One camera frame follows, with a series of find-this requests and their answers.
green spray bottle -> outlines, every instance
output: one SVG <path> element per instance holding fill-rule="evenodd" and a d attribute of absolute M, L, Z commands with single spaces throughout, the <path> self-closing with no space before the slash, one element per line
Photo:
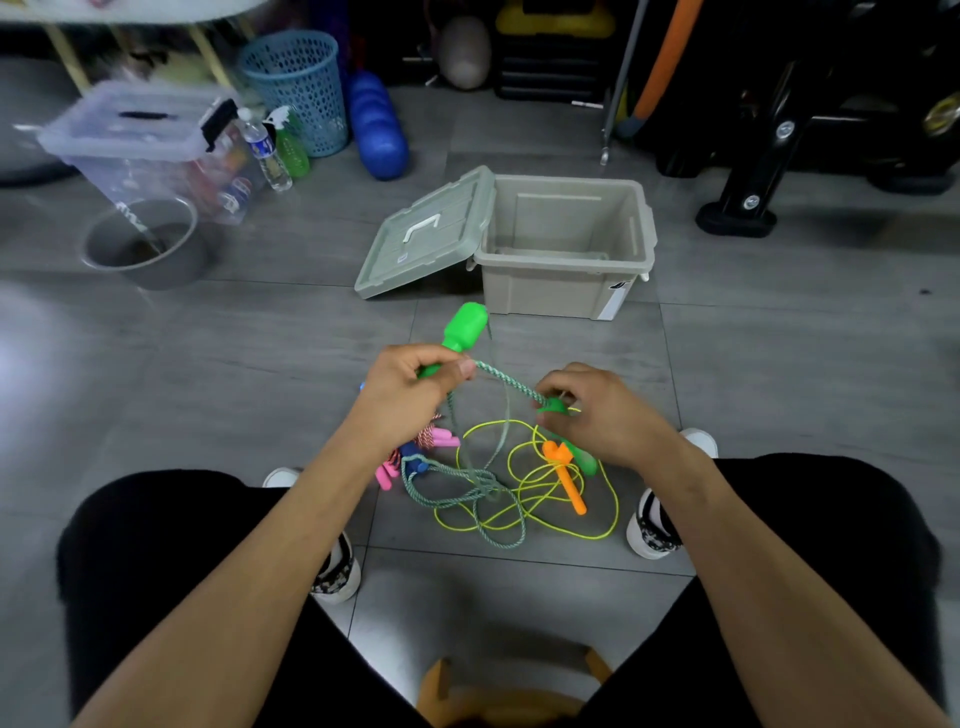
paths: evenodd
<path fill-rule="evenodd" d="M 295 122 L 290 107 L 277 107 L 263 121 L 276 129 L 276 152 L 287 172 L 291 177 L 303 177 L 310 171 L 310 158 L 303 149 L 303 142 L 289 129 Z"/>

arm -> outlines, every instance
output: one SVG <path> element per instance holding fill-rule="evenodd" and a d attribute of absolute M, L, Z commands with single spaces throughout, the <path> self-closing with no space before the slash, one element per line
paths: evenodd
<path fill-rule="evenodd" d="M 417 380 L 419 367 L 438 362 L 436 374 Z M 252 725 L 314 577 L 371 474 L 472 373 L 472 361 L 440 346 L 380 354 L 297 484 L 117 667 L 75 728 Z"/>
<path fill-rule="evenodd" d="M 760 721 L 949 726 L 947 716 L 840 595 L 741 500 L 713 462 L 610 372 L 571 364 L 538 385 L 583 413 L 541 423 L 637 470 L 670 514 Z"/>

metal pole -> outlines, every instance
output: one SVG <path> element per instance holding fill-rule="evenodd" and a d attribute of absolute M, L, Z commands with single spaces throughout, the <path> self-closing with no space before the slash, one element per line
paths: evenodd
<path fill-rule="evenodd" d="M 647 12 L 648 2 L 649 0 L 637 0 L 636 2 L 634 25 L 630 29 L 630 37 L 627 38 L 627 49 L 623 53 L 620 72 L 616 75 L 616 85 L 613 87 L 610 108 L 607 109 L 607 122 L 603 127 L 603 152 L 600 154 L 601 164 L 606 164 L 610 158 L 610 137 L 613 134 L 613 121 L 616 119 L 616 110 L 620 107 L 620 96 L 623 95 L 623 87 L 627 84 L 627 72 L 630 70 L 630 63 L 634 59 L 636 39 L 640 35 L 640 26 L 643 24 L 643 16 Z"/>

blue jump rope handle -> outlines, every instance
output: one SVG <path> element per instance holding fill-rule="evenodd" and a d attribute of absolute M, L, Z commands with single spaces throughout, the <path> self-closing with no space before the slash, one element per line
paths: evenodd
<path fill-rule="evenodd" d="M 418 448 L 417 445 L 413 442 L 404 443 L 398 449 L 400 450 L 400 457 L 410 457 L 411 455 L 422 455 L 426 457 L 423 450 Z M 426 473 L 430 467 L 429 465 L 427 465 L 426 461 L 424 460 L 419 460 L 417 462 L 404 463 L 403 467 L 407 467 L 407 466 L 410 466 L 411 468 L 413 468 L 414 473 Z"/>

blue laundry basket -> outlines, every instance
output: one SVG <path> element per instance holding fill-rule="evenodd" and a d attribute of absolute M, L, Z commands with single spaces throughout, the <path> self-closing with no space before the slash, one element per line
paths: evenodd
<path fill-rule="evenodd" d="M 320 31 L 283 31 L 251 41 L 240 70 L 267 109 L 292 106 L 300 140 L 310 157 L 328 157 L 347 146 L 347 113 L 337 68 L 337 41 Z"/>

